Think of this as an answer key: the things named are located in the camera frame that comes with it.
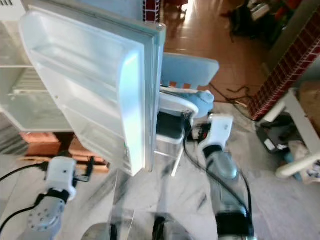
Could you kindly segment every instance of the tiled floor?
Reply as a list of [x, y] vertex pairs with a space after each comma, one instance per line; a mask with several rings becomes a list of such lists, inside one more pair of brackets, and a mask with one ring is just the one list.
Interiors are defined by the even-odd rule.
[[[186, 14], [180, 14], [173, 5], [166, 5], [161, 22], [167, 26], [165, 52], [186, 54], [217, 60], [220, 70], [212, 83], [227, 97], [235, 98], [244, 92], [232, 93], [243, 85], [255, 94], [265, 76], [261, 64], [268, 53], [258, 39], [233, 37], [229, 34], [229, 20], [220, 16], [237, 7], [241, 0], [189, 0]], [[225, 102], [211, 86], [209, 89], [217, 102]]]
[[[226, 151], [231, 152], [248, 178], [258, 239], [320, 239], [319, 185], [276, 178], [279, 160], [264, 149], [253, 123], [227, 103], [216, 103], [214, 111], [234, 116]], [[16, 156], [0, 155], [0, 176], [25, 164]], [[156, 155], [154, 171], [141, 171], [135, 177], [112, 166], [108, 174], [94, 173], [90, 182], [78, 184], [55, 239], [105, 240], [109, 222], [117, 226], [119, 240], [150, 240], [154, 216], [160, 214], [177, 220], [195, 240], [216, 240], [209, 178], [185, 156], [175, 177], [170, 176], [172, 167], [172, 161]], [[44, 176], [37, 169], [28, 169], [0, 183], [0, 223], [34, 203], [43, 192]], [[1, 240], [17, 239], [26, 227], [27, 217], [27, 213], [14, 217], [5, 226]]]

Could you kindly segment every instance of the white plastic part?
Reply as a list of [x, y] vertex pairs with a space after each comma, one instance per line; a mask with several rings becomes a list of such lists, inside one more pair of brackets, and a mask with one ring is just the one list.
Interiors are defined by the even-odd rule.
[[203, 149], [211, 145], [218, 145], [224, 150], [231, 134], [233, 121], [234, 117], [231, 115], [211, 114], [208, 118], [208, 122], [211, 123], [210, 131], [198, 147], [200, 154], [203, 154]]
[[0, 21], [18, 21], [25, 13], [21, 0], [0, 0]]
[[176, 83], [176, 88], [182, 89], [184, 84], [190, 84], [191, 89], [207, 86], [219, 70], [216, 60], [176, 53], [165, 53], [161, 73], [161, 84], [169, 86]]
[[68, 200], [74, 199], [76, 189], [72, 186], [72, 182], [76, 164], [76, 160], [69, 157], [57, 156], [52, 158], [46, 174], [46, 190], [55, 189], [60, 192], [66, 190], [70, 194]]
[[[191, 113], [190, 122], [192, 124], [194, 121], [194, 117], [199, 112], [199, 109], [195, 104], [186, 99], [160, 92], [159, 111], [177, 117], [180, 117], [182, 113]], [[157, 134], [156, 139], [157, 141], [178, 145], [182, 143], [184, 136], [182, 135], [181, 138], [175, 139], [170, 138], [166, 135]]]
[[254, 22], [259, 20], [264, 15], [266, 15], [270, 10], [271, 9], [270, 9], [269, 5], [265, 3], [265, 5], [263, 5], [261, 8], [259, 8], [258, 10], [254, 11], [252, 13], [252, 20]]
[[79, 6], [34, 1], [22, 41], [82, 145], [133, 176], [154, 159], [165, 27]]

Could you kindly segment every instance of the black cable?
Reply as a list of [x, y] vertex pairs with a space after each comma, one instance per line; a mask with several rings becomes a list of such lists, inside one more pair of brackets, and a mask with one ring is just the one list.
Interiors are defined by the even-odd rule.
[[20, 172], [22, 170], [25, 170], [25, 169], [29, 169], [29, 168], [39, 168], [41, 169], [42, 171], [47, 171], [48, 169], [48, 162], [44, 161], [42, 163], [37, 163], [37, 164], [32, 164], [32, 165], [28, 165], [28, 166], [23, 166], [21, 168], [18, 168], [12, 172], [9, 172], [8, 174], [4, 175], [3, 177], [0, 178], [0, 182], [3, 181], [4, 179], [6, 179], [7, 177], [10, 177], [11, 175], [17, 173], [17, 172]]
[[234, 94], [239, 93], [242, 89], [245, 89], [244, 96], [242, 96], [242, 97], [236, 97], [237, 100], [238, 100], [238, 99], [251, 99], [251, 100], [254, 99], [253, 96], [249, 95], [250, 88], [249, 88], [248, 86], [245, 86], [245, 85], [244, 85], [244, 86], [240, 87], [238, 90], [232, 90], [232, 89], [230, 89], [230, 88], [227, 88], [227, 90], [228, 90], [229, 92], [234, 93]]
[[249, 219], [252, 223], [252, 200], [251, 200], [251, 193], [250, 193], [250, 188], [249, 188], [249, 184], [247, 179], [244, 177], [243, 173], [240, 172], [240, 174], [244, 177], [244, 182], [247, 188], [247, 193], [248, 193], [248, 205], [249, 205], [249, 210], [247, 208], [247, 205], [244, 203], [244, 201], [235, 193], [235, 191], [233, 191], [223, 180], [221, 180], [217, 175], [215, 175], [213, 172], [208, 171], [208, 169], [204, 166], [202, 166], [200, 163], [198, 163], [197, 160], [194, 160], [194, 158], [190, 155], [190, 153], [187, 151], [187, 147], [186, 147], [186, 143], [187, 143], [187, 139], [188, 136], [191, 134], [192, 132], [192, 128], [190, 127], [190, 129], [188, 130], [188, 132], [185, 134], [184, 139], [183, 139], [183, 148], [184, 148], [184, 152], [186, 154], [186, 156], [188, 157], [188, 159], [191, 161], [191, 163], [198, 169], [206, 172], [206, 174], [208, 176], [210, 176], [212, 179], [214, 179], [215, 181], [217, 181], [223, 188], [225, 188], [245, 209], [246, 214], [248, 214]]
[[252, 200], [251, 200], [251, 191], [249, 187], [249, 183], [247, 178], [245, 177], [244, 173], [240, 170], [240, 174], [244, 180], [245, 187], [246, 187], [246, 192], [248, 194], [248, 205], [249, 205], [249, 213], [252, 215]]
[[247, 115], [245, 115], [239, 108], [238, 106], [234, 103], [234, 101], [238, 100], [238, 99], [244, 99], [244, 98], [250, 98], [249, 96], [241, 96], [241, 97], [236, 97], [236, 98], [229, 98], [226, 95], [224, 95], [219, 89], [217, 89], [211, 82], [209, 83], [209, 85], [216, 90], [222, 97], [224, 97], [224, 99], [232, 104], [234, 106], [235, 109], [237, 109], [239, 111], [239, 113], [241, 113], [242, 116], [244, 116], [246, 119], [249, 119], [250, 121], [256, 122], [255, 120], [251, 119], [250, 117], [248, 117]]
[[21, 209], [19, 211], [16, 211], [15, 213], [11, 214], [1, 225], [1, 227], [0, 227], [0, 236], [1, 236], [1, 233], [2, 233], [5, 225], [10, 221], [10, 219], [12, 219], [14, 216], [16, 216], [18, 214], [22, 214], [24, 212], [30, 211], [30, 210], [34, 209], [35, 207], [36, 207], [36, 205], [31, 206], [31, 207], [27, 207], [27, 208]]

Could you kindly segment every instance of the refrigerator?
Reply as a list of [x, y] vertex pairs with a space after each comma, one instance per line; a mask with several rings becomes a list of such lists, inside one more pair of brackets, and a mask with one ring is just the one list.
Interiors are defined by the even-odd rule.
[[165, 25], [58, 0], [31, 1], [18, 25], [31, 66], [0, 68], [0, 106], [14, 125], [73, 131], [129, 175], [151, 171]]

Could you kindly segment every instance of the brick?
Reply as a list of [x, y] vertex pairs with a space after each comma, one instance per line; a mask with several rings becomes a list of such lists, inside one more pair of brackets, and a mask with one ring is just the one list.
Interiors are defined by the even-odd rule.
[[320, 46], [316, 46], [316, 47], [312, 50], [311, 53], [312, 53], [312, 54], [319, 55], [319, 54], [320, 54]]
[[290, 77], [290, 80], [297, 81], [298, 78], [300, 77], [301, 77], [301, 74], [292, 74]]
[[301, 76], [304, 72], [305, 72], [305, 69], [303, 69], [303, 68], [298, 68], [298, 69], [294, 72], [294, 74], [295, 74], [295, 75], [298, 75], [298, 76]]
[[297, 61], [291, 56], [290, 53], [287, 52], [287, 54], [284, 56], [285, 62], [287, 63], [287, 65], [294, 70], [296, 65], [297, 65]]
[[307, 70], [307, 68], [312, 64], [312, 62], [309, 62], [309, 61], [304, 61], [301, 65], [300, 65], [300, 68], [301, 69], [304, 69], [304, 70]]
[[316, 24], [317, 26], [319, 26], [319, 23], [320, 23], [320, 7], [318, 8], [318, 13], [315, 12], [311, 19], [309, 20], [309, 22], [312, 22], [314, 24]]
[[69, 153], [75, 156], [85, 156], [85, 157], [99, 157], [98, 154], [93, 153], [82, 146], [78, 138], [74, 138], [69, 147]]
[[28, 144], [26, 156], [56, 156], [61, 142], [32, 142]]
[[287, 62], [286, 62], [286, 60], [284, 58], [280, 61], [279, 64], [281, 65], [281, 67], [284, 70], [286, 75], [290, 74], [293, 71], [291, 69], [291, 67], [287, 64]]
[[276, 73], [276, 71], [273, 71], [271, 74], [271, 79], [274, 82], [275, 85], [279, 85], [281, 84], [281, 79], [279, 78], [278, 74]]
[[289, 88], [292, 87], [294, 83], [292, 81], [287, 81], [286, 83], [284, 83], [282, 86], [281, 86], [281, 90], [282, 91], [287, 91]]
[[27, 143], [58, 143], [59, 140], [52, 132], [20, 132], [20, 136]]
[[318, 54], [309, 54], [309, 56], [305, 59], [307, 62], [313, 62], [318, 57]]
[[146, 11], [145, 12], [145, 20], [148, 22], [155, 22], [156, 21], [156, 12]]
[[305, 44], [308, 48], [310, 48], [310, 47], [314, 44], [314, 42], [315, 42], [315, 40], [316, 40], [317, 37], [316, 37], [316, 36], [313, 37], [313, 36], [311, 35], [311, 33], [308, 32], [308, 30], [304, 29], [304, 30], [300, 33], [299, 38], [304, 42], [304, 44]]
[[278, 64], [278, 66], [274, 69], [280, 82], [282, 82], [286, 78], [286, 73], [284, 70], [281, 68], [281, 66]]
[[320, 26], [317, 26], [317, 24], [311, 19], [309, 23], [304, 27], [314, 39], [320, 37]]
[[295, 41], [294, 44], [295, 48], [298, 50], [301, 56], [306, 54], [310, 46], [307, 46], [304, 44], [304, 42], [298, 37]]
[[145, 0], [145, 9], [155, 10], [157, 7], [156, 0]]
[[297, 63], [301, 58], [302, 58], [302, 54], [300, 54], [300, 52], [297, 50], [295, 45], [292, 45], [287, 54], [290, 54], [290, 56], [294, 59], [294, 61]]

